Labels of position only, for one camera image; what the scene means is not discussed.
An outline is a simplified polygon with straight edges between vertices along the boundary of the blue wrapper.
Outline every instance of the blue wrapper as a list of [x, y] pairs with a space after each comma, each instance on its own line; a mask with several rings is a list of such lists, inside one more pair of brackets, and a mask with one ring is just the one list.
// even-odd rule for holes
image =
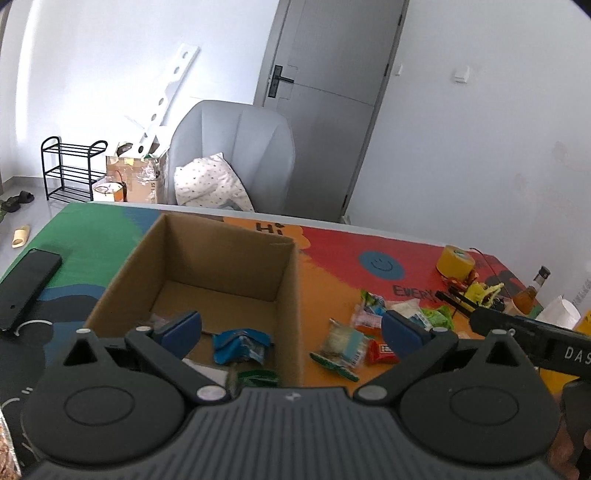
[[271, 337], [250, 328], [228, 330], [213, 336], [213, 360], [218, 365], [247, 360], [263, 365], [265, 351], [271, 346]]

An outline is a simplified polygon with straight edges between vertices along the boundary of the white pillow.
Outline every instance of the white pillow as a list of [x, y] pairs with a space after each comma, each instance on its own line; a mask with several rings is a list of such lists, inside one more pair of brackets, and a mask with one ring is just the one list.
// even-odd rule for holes
[[254, 212], [242, 182], [222, 153], [177, 167], [174, 192], [179, 205]]

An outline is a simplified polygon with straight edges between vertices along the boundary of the cardboard box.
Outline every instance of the cardboard box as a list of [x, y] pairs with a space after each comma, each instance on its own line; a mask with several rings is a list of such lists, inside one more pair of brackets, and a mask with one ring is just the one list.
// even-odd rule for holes
[[166, 203], [161, 158], [107, 157], [107, 181], [123, 181], [130, 203]]
[[[152, 313], [197, 310], [203, 334], [189, 358], [213, 363], [212, 334], [254, 328], [271, 335], [264, 368], [282, 386], [303, 382], [298, 250], [291, 238], [265, 235], [187, 213], [163, 213], [112, 280], [86, 322], [118, 337]], [[254, 362], [241, 369], [260, 368]]]

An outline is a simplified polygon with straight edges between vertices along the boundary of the black phone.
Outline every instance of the black phone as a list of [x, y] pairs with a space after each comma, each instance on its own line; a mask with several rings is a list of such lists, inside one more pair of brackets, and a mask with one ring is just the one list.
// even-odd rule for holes
[[61, 255], [32, 248], [0, 283], [0, 330], [13, 330], [57, 269]]

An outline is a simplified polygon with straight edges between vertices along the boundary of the colorful table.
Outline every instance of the colorful table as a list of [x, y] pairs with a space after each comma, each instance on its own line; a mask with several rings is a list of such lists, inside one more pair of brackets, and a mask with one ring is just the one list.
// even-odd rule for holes
[[[23, 250], [53, 251], [64, 263], [43, 291], [20, 328], [19, 348], [0, 356], [0, 406], [9, 425], [20, 425], [18, 413], [26, 395], [57, 351], [82, 326], [105, 288], [140, 242], [161, 211], [98, 203], [70, 204], [59, 213]], [[210, 218], [273, 235], [292, 237], [300, 249], [301, 321], [306, 352], [322, 344], [329, 318], [348, 323], [360, 300], [360, 289], [389, 300], [421, 300], [421, 306], [439, 306], [437, 290], [444, 288], [435, 263], [441, 247], [361, 235], [335, 229], [323, 222], [322, 228], [296, 225], [297, 219], [250, 215]], [[308, 225], [315, 222], [306, 221]], [[521, 283], [495, 257], [474, 252], [480, 279], [490, 284], [500, 278], [515, 293]], [[466, 318], [455, 315], [457, 332], [477, 337]], [[386, 370], [388, 366], [362, 367], [361, 381], [352, 383], [321, 368], [306, 357], [306, 386], [342, 385], [354, 390], [359, 384]], [[21, 460], [32, 458], [24, 450], [26, 440], [20, 427], [13, 432]]]

